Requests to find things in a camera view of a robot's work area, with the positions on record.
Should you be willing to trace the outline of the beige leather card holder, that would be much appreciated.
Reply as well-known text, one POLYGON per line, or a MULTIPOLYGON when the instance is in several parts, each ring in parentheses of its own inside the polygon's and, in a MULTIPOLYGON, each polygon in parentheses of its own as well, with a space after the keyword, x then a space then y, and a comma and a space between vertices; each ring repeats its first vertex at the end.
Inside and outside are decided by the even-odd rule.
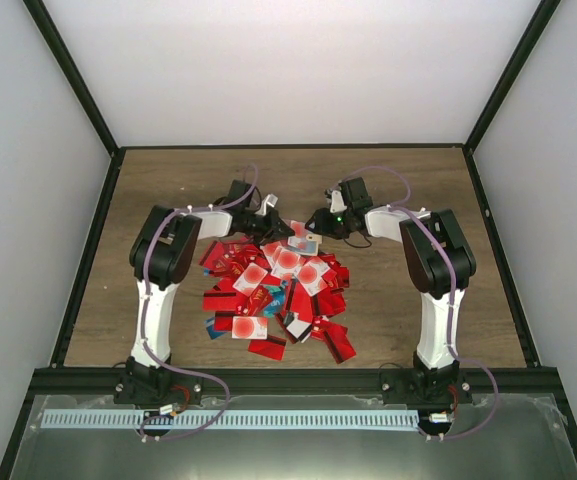
POLYGON ((303 256, 316 256, 322 243, 322 236, 312 233, 305 228, 303 222, 291 220, 290 228, 294 234, 286 240, 289 250, 303 256))

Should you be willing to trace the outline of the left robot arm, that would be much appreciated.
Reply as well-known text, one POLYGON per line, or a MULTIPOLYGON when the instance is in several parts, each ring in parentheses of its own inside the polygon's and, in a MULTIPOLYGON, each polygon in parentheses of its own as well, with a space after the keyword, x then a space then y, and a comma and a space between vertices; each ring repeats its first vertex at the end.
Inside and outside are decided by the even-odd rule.
POLYGON ((294 230, 280 218, 270 194, 257 208, 250 206, 257 187, 231 183, 223 199, 203 207, 152 208, 130 255, 139 295, 135 341, 117 394, 119 402, 164 402, 172 392, 170 324, 177 289, 185 279, 197 242, 244 234, 260 246, 284 240, 294 230))

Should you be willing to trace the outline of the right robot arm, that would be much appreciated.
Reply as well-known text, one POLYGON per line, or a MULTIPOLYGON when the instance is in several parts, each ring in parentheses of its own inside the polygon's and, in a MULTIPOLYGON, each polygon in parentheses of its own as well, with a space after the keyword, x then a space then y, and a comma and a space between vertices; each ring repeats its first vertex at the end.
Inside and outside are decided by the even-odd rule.
POLYGON ((411 211, 391 203, 377 206, 362 178, 344 180, 326 192, 306 229, 335 240, 353 233, 401 243, 412 284, 421 295, 421 333, 413 354, 411 390, 433 403, 454 389, 460 360, 456 337, 459 308, 476 260, 450 209, 411 211))

